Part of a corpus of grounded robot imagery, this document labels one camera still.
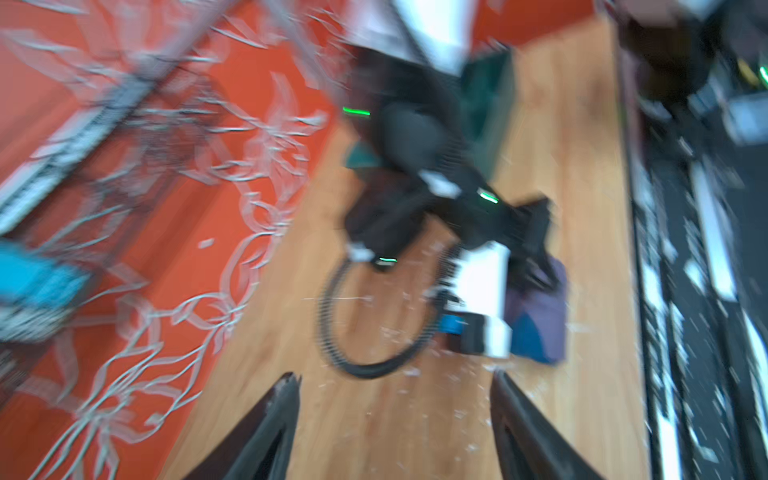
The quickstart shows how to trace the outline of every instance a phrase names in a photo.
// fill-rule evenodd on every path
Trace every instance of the wooden table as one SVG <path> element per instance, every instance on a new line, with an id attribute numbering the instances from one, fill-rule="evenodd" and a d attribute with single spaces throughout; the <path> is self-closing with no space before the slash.
<path id="1" fill-rule="evenodd" d="M 648 477 L 648 453 L 613 35 L 593 18 L 520 48 L 519 101 L 493 184 L 506 200 L 541 191 L 554 201 L 549 248 L 570 281 L 568 361 L 501 365 L 601 474 L 625 480 Z M 491 360 L 433 345 L 412 364 L 417 376 L 359 381 L 320 355 L 315 299 L 343 254 L 341 218 L 360 189 L 343 167 L 354 141 L 336 125 L 163 478 L 183 477 L 285 371 L 303 377 L 289 478 L 500 478 Z M 337 329 L 355 359 L 381 359 L 419 328 L 420 294 L 447 237 L 432 222 L 390 276 L 353 269 Z"/>

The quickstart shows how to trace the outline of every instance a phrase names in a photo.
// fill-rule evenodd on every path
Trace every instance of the green led light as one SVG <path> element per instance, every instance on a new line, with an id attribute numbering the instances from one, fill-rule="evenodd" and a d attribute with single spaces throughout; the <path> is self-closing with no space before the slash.
<path id="1" fill-rule="evenodd" d="M 362 115 L 364 117 L 371 116 L 371 112 L 365 111 L 365 110 L 355 110 L 354 108 L 347 108 L 347 107 L 344 107 L 342 110 L 344 110 L 344 113 L 347 113 L 350 115 Z"/>
<path id="2" fill-rule="evenodd" d="M 485 198 L 487 201 L 493 202 L 494 204 L 498 203 L 498 198 L 496 198 L 493 195 L 489 194 L 485 190 L 480 190 L 479 193 L 480 193 L 480 197 L 481 198 Z"/>

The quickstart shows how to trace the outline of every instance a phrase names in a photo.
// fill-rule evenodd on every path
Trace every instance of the green light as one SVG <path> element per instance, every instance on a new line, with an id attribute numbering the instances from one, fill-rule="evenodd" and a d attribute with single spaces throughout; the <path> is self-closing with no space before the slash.
<path id="1" fill-rule="evenodd" d="M 480 194 L 480 197 L 485 198 L 487 201 L 493 202 L 494 204 L 498 203 L 498 198 L 496 198 L 493 195 L 489 194 L 485 190 L 479 190 L 478 193 Z"/>
<path id="2" fill-rule="evenodd" d="M 365 111 L 365 110 L 355 110 L 354 108 L 347 108 L 347 107 L 344 107 L 342 110 L 344 110 L 344 113 L 347 113 L 350 115 L 362 115 L 364 117 L 371 116 L 371 112 Z"/>

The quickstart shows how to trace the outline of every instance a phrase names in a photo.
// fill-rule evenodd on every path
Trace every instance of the dark green object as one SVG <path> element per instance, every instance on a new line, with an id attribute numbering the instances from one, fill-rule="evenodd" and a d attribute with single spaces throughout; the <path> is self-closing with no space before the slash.
<path id="1" fill-rule="evenodd" d="M 462 129 L 472 144 L 470 159 L 486 181 L 491 180 L 515 103 L 512 50 L 501 47 L 476 55 L 460 81 Z M 362 142 L 349 152 L 352 169 L 380 167 L 380 159 Z"/>

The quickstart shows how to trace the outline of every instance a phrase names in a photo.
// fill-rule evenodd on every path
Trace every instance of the wooden surface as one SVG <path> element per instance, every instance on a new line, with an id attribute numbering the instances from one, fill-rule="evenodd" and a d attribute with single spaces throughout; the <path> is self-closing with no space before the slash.
<path id="1" fill-rule="evenodd" d="M 570 281 L 568 361 L 500 364 L 588 462 L 624 480 L 647 478 L 648 466 L 612 35 L 591 19 L 520 49 L 520 98 L 493 183 L 506 200 L 542 191 L 556 203 L 550 250 Z M 315 299 L 342 256 L 340 219 L 359 191 L 342 167 L 354 140 L 336 126 L 163 478 L 182 478 L 285 371 L 303 376 L 289 478 L 500 478 L 491 360 L 433 345 L 412 364 L 417 376 L 359 381 L 319 353 Z M 381 359 L 419 328 L 420 294 L 446 237 L 433 222 L 391 276 L 353 269 L 337 308 L 353 358 Z"/>

